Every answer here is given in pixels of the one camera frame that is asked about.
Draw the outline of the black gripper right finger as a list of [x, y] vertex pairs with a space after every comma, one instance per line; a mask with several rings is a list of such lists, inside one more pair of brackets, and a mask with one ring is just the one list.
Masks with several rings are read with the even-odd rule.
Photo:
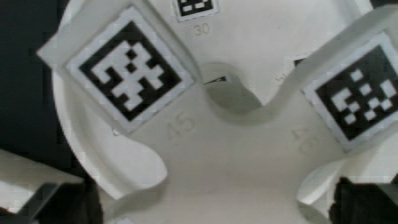
[[340, 178], [329, 219], [333, 224], [398, 224], [398, 176], [389, 183]]

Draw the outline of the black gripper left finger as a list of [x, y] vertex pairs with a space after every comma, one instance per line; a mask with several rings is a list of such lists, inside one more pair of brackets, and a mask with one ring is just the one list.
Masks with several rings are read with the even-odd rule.
[[105, 224], [95, 181], [45, 183], [11, 224]]

